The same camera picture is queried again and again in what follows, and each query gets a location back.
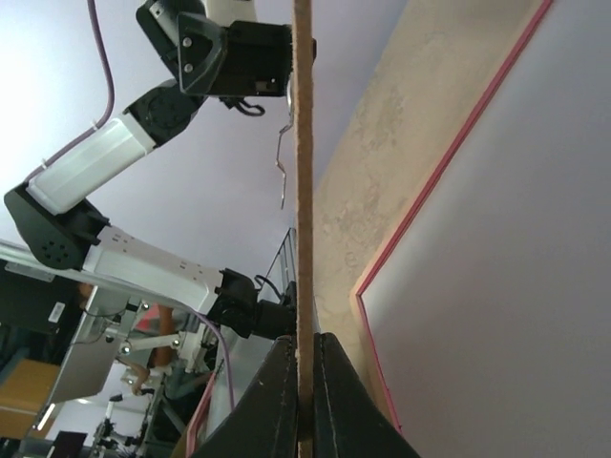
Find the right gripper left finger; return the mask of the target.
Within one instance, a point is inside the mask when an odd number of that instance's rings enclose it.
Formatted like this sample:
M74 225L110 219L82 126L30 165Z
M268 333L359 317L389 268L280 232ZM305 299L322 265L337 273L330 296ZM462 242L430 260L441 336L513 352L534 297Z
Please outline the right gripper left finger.
M192 456L288 458L297 455L295 339L272 345L235 409Z

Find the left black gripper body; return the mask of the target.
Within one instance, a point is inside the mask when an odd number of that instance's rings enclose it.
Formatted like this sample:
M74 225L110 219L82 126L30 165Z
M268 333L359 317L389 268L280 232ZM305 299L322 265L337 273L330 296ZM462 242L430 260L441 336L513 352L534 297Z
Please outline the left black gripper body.
M178 14L205 14L202 1L145 1L136 12L136 19L159 59L179 79Z

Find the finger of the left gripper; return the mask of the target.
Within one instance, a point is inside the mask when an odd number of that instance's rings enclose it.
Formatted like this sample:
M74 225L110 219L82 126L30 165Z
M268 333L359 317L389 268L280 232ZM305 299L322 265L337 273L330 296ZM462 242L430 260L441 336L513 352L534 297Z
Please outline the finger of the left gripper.
M292 71L288 25L235 21L225 28L227 52L212 96L283 97Z
M179 84L185 94L208 94L224 62L224 28L203 14L181 12Z

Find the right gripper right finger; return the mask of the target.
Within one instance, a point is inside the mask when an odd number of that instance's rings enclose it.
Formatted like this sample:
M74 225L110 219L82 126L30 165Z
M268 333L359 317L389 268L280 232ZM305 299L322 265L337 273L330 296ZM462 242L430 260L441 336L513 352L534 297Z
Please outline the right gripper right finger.
M418 453L378 409L332 333L314 335L314 455L410 458Z

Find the brown cardboard backing board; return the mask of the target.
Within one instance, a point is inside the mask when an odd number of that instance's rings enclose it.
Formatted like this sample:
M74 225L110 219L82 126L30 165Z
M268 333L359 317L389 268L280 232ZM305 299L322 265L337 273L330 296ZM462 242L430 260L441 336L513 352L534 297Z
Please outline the brown cardboard backing board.
M312 457L314 397L313 311L313 45L312 5L292 3L297 235L298 455Z

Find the landscape photo print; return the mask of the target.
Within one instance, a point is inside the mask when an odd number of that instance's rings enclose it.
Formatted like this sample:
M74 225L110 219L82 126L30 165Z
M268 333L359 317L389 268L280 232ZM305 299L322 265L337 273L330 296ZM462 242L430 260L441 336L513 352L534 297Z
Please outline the landscape photo print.
M609 455L608 2L551 6L363 300L420 455Z

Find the pink wooden picture frame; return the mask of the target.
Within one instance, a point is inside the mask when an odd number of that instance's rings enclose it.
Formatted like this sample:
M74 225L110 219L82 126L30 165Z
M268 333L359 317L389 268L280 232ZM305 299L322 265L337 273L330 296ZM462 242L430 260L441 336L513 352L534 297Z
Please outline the pink wooden picture frame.
M357 323L360 325L360 338L364 346L366 366L369 374L369 380L372 385L372 399L376 407L389 420L392 426L397 430L402 430L401 422L398 418L395 406L393 404L392 395L388 388L385 375L380 364L377 353L376 344L371 331L368 312L363 301L363 294L366 292L370 284L373 282L379 271L386 264L390 255L394 252L399 241L410 228L421 208L426 203L440 178L447 170L453 160L459 147L472 131L474 125L488 108L491 100L502 85L507 74L515 65L523 50L528 46L532 36L536 33L537 28L553 3L551 1L536 1L535 4L527 10L526 17L518 24L515 36L509 41L511 47L508 51L502 54L503 59L495 68L495 72L489 79L489 82L482 91L481 96L477 99L473 108L467 116L463 118L460 129L456 131L453 141L449 144L447 150L439 158L435 167L428 173L427 179L421 183L418 188L418 194L410 202L410 205L404 212L404 216L397 222L387 239L382 242L369 262L369 265L364 269L359 280L355 283L351 291L350 305Z

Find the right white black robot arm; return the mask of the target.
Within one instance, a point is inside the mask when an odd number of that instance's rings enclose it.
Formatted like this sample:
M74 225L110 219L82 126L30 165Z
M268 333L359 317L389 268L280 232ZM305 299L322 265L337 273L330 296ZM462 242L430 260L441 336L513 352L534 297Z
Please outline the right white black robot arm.
M369 397L334 334L313 336L313 396L303 420L295 310L257 305L252 280L231 269L188 262L115 227L104 228L97 238L84 272L273 342L237 405L195 456L297 457L302 442L314 457L416 456Z

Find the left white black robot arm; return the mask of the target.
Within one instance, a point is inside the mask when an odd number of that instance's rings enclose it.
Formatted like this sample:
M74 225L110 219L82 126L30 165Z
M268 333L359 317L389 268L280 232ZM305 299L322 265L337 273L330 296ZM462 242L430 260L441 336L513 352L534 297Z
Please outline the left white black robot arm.
M146 1L136 19L170 78L92 128L5 194L22 240L43 265L79 270L110 224L89 195L184 132L209 99L259 117L285 97L292 30L261 22L250 1Z

